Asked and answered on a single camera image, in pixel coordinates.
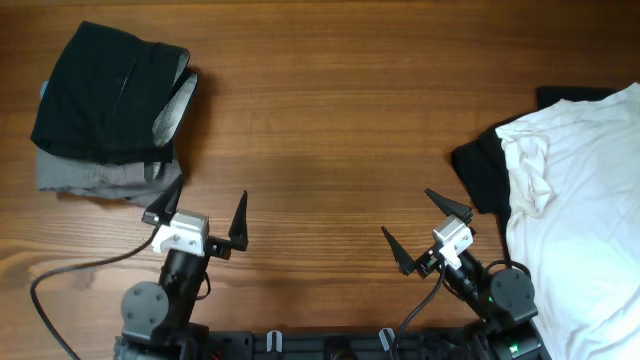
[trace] metal bracket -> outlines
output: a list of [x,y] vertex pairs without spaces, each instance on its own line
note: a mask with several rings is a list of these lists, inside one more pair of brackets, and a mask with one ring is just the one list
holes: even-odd
[[396,338],[396,334],[393,332],[392,328],[383,328],[378,333],[380,337],[380,342],[382,343],[382,348],[385,352],[391,349],[391,344],[393,344],[393,340]]
[[[275,340],[275,349],[273,346],[273,337],[276,337]],[[278,330],[271,330],[267,333],[267,352],[282,352],[282,333]]]
[[473,244],[471,229],[455,215],[449,215],[442,224],[433,229],[433,239],[442,244],[440,254],[446,264],[456,270],[462,266],[458,255]]
[[179,210],[173,215],[169,225],[160,225],[151,246],[156,253],[170,249],[204,256],[204,242],[209,234],[209,217]]

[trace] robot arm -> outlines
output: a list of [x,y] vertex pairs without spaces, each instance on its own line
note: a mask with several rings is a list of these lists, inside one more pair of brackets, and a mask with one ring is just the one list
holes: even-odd
[[538,315],[535,290],[528,269],[512,262],[508,268],[489,273],[503,261],[483,267],[469,251],[475,231],[471,208],[425,191],[447,215],[433,230],[435,244],[416,261],[382,228],[400,272],[414,271],[425,278],[433,271],[445,272],[445,287],[478,315],[480,320],[465,328],[467,346],[478,359],[550,359],[531,319]]
[[124,295],[124,327],[116,341],[116,359],[199,358],[206,352],[209,329],[189,323],[189,318],[202,282],[206,280],[211,289],[206,273],[209,259],[228,260],[232,250],[247,249],[246,191],[229,229],[230,239],[224,240],[209,235],[207,216],[177,210],[181,189],[180,177],[142,217],[155,226],[153,251],[166,253],[166,258],[157,283],[140,282]]

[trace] tabletop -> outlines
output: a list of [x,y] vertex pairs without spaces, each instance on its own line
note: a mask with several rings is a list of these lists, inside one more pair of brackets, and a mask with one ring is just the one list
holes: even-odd
[[[224,235],[249,193],[248,251],[210,262],[213,291],[192,316],[213,330],[398,326],[436,279],[398,273],[380,226],[413,256],[431,246],[444,217],[423,190],[470,203],[451,151],[532,111],[537,86],[623,88],[640,75],[633,2],[79,2],[0,7],[2,359],[66,357],[31,304],[37,275],[151,231],[139,207],[36,190],[39,89],[83,20],[185,47],[200,74],[177,139],[180,208]],[[495,217],[474,219],[472,252],[502,258]],[[157,280],[162,261],[145,250],[51,278],[42,304],[81,357],[111,358],[124,292]],[[474,319],[442,291],[411,328]]]

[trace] gray cloth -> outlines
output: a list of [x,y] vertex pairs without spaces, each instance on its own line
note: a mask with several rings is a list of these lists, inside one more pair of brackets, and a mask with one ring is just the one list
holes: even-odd
[[157,199],[181,173],[178,160],[167,164],[101,165],[51,155],[41,149],[36,157],[40,191],[125,199],[142,206]]

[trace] clothing pile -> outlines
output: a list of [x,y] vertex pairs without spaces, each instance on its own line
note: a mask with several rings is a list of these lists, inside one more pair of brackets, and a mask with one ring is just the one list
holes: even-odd
[[41,93],[38,190],[146,206],[181,174],[174,137],[198,84],[186,49],[83,22]]
[[640,85],[537,95],[539,111],[457,148],[454,169],[530,269],[551,358],[638,358]]

